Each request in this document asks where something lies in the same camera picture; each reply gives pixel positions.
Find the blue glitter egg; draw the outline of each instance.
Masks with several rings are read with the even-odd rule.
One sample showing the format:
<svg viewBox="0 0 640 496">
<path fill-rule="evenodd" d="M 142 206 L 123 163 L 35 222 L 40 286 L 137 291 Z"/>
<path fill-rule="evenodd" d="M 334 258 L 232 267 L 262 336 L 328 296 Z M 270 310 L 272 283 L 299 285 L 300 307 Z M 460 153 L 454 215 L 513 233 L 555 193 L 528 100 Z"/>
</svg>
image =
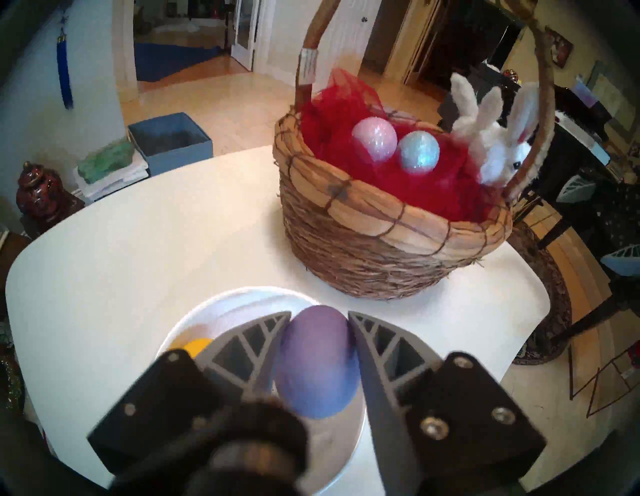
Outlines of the blue glitter egg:
<svg viewBox="0 0 640 496">
<path fill-rule="evenodd" d="M 433 170 L 440 157 L 440 145 L 426 131 L 413 131 L 398 144 L 402 168 L 410 174 L 424 174 Z"/>
</svg>

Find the red netting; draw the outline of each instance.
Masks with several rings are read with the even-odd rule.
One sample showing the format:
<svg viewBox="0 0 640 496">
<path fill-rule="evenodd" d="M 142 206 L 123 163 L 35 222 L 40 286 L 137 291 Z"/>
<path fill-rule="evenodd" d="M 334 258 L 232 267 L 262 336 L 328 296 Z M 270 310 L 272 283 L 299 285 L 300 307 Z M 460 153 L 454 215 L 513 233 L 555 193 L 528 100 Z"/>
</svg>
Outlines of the red netting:
<svg viewBox="0 0 640 496">
<path fill-rule="evenodd" d="M 399 153 L 373 166 L 363 146 L 351 137 L 353 127 L 367 117 L 387 118 L 378 94 L 348 72 L 336 69 L 329 86 L 301 110 L 300 131 L 314 155 L 376 186 L 400 201 L 450 221 L 480 223 L 486 219 L 493 192 L 477 181 L 477 166 L 466 147 L 447 135 L 435 135 L 440 158 L 434 170 L 412 175 L 401 168 Z M 418 128 L 390 120 L 398 141 Z"/>
</svg>

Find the green object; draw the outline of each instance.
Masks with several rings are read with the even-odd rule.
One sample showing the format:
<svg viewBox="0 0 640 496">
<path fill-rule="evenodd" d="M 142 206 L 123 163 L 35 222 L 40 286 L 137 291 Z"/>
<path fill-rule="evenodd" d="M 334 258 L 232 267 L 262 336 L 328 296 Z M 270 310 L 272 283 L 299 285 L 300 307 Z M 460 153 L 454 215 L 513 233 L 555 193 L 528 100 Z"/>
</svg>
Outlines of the green object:
<svg viewBox="0 0 640 496">
<path fill-rule="evenodd" d="M 111 172 L 131 164 L 134 148 L 127 138 L 116 140 L 78 162 L 78 174 L 93 184 Z"/>
</svg>

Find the easter egg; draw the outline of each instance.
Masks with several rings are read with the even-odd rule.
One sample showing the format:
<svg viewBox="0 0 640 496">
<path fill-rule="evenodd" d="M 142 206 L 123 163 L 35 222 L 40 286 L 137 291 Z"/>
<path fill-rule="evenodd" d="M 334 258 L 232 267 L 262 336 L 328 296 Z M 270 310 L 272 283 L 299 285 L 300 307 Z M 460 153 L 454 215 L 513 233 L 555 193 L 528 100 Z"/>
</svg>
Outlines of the easter egg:
<svg viewBox="0 0 640 496">
<path fill-rule="evenodd" d="M 398 144 L 404 171 L 423 174 L 433 170 L 440 158 L 440 145 L 430 133 L 413 131 Z"/>
<path fill-rule="evenodd" d="M 398 146 L 396 130 L 388 120 L 380 117 L 361 120 L 351 135 L 366 149 L 374 163 L 389 160 Z"/>
<path fill-rule="evenodd" d="M 318 305 L 300 312 L 283 333 L 275 365 L 280 399 L 310 419 L 341 412 L 360 381 L 347 319 L 334 308 Z"/>
<path fill-rule="evenodd" d="M 200 339 L 196 339 L 191 341 L 190 343 L 185 344 L 182 348 L 189 353 L 191 358 L 195 358 L 199 352 L 205 349 L 209 344 L 211 344 L 213 340 L 202 337 Z"/>
</svg>

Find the stack of papers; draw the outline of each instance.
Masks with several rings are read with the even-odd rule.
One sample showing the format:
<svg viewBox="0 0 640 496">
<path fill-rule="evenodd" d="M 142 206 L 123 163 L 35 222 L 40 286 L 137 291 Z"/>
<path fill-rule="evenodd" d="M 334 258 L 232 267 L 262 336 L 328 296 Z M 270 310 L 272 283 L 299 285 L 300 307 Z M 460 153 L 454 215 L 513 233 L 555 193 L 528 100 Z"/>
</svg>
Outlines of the stack of papers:
<svg viewBox="0 0 640 496">
<path fill-rule="evenodd" d="M 80 177 L 80 174 L 78 174 L 78 167 L 74 168 L 73 175 L 84 197 L 94 202 L 103 196 L 128 186 L 129 184 L 133 184 L 139 180 L 149 177 L 148 169 L 149 165 L 147 164 L 147 161 L 142 158 L 140 152 L 135 150 L 133 152 L 133 159 L 130 165 L 110 173 L 108 176 L 103 177 L 101 180 L 98 180 L 93 184 L 87 184 L 84 179 Z"/>
</svg>

